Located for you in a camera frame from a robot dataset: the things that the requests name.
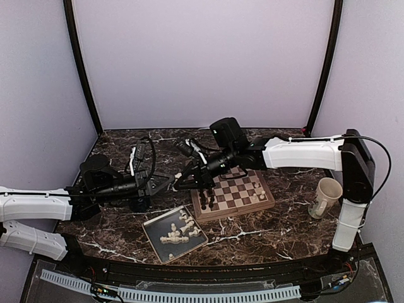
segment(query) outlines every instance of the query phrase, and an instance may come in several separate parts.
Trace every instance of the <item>marble tabletop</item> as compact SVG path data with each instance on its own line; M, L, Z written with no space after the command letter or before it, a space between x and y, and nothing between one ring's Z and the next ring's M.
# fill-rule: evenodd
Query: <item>marble tabletop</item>
M255 136L302 136L298 129L245 129ZM196 138L201 144L216 148L207 129L137 129L105 131L92 154L102 153L113 168L122 172L132 147L142 136L149 136L157 151L156 171L176 174L187 158L174 147L177 138ZM150 154L146 160L151 162ZM332 242L340 206L335 205L322 219L307 212L313 202L318 181L325 177L321 169L273 169L263 172L275 198L269 210L201 223L209 238L201 247L172 265L215 266L267 263L325 254ZM143 232L143 222L175 207L193 206L189 191L163 192L152 197L146 213L133 213L128 207L102 207L101 213L85 222L60 222L56 232L77 236L83 252L117 261L159 264Z

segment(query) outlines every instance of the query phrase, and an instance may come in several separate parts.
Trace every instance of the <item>gray tray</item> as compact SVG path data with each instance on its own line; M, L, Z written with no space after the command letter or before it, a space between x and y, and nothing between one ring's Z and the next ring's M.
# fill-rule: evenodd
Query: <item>gray tray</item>
M180 206L143 224L143 230L145 231L153 250L156 252L157 257L162 264L167 264L175 259L178 259L179 257L190 253L194 249L197 249L208 242L208 237L202 230L198 237L190 237L189 242L187 243L161 243L160 237L167 237L167 233L171 232L171 223L175 224L177 230L185 226L186 223L179 219L181 215L179 213L180 210L184 210L187 216L191 215L185 206ZM201 229L195 220L194 222L194 226ZM193 229L189 229L184 236L187 237L188 232L190 231L193 231ZM170 259L169 254L173 254L174 258Z

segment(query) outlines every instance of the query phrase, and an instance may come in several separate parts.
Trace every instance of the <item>wooden chessboard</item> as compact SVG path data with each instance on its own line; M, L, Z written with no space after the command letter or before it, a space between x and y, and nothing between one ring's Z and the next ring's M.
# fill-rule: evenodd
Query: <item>wooden chessboard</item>
M243 174L244 172L241 169L234 167L224 177L237 177ZM207 197L206 191L205 210L201 208L199 192L197 190L191 191L195 217L198 222L252 213L275 206L275 200L260 172L248 170L248 176L244 178L224 180L216 177L214 181L216 187L213 188L215 200L212 209L209 208L209 197ZM261 197L262 191L265 191L264 197Z

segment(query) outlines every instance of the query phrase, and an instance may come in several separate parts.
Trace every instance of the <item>black frame post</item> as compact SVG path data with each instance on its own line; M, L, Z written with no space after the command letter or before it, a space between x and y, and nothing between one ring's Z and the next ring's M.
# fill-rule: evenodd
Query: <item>black frame post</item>
M343 0L335 0L333 19L331 21L331 30L330 30L330 36L328 37L328 45L324 59L323 70L321 71L320 81L318 83L316 96L314 97L314 102L311 108L309 120L307 121L307 125L303 128L303 132L306 137L311 136L314 124L316 123L316 119L320 111L321 102L323 101L328 76L330 75L331 64L333 62L338 30L340 28L342 6L343 6Z
M71 0L63 0L64 14L66 15L66 23L68 25L68 31L70 36L71 48L73 50L74 60L76 61L76 67L78 76L80 78L81 87L83 89L84 97L86 98L88 110L90 111L91 118L97 134L100 136L104 131L102 129L101 121L95 107L93 95L91 93L90 84L88 82L87 73L84 67L83 56L81 55L80 44L78 42L78 34L76 28L76 22L74 20L73 3Z

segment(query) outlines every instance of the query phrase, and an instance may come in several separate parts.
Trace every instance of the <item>cup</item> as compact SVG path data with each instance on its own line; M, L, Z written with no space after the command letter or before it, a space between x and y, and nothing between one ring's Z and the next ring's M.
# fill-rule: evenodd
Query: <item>cup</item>
M342 186L337 180L322 178L317 185L316 202L309 206L310 216L322 219L342 196L342 192Z

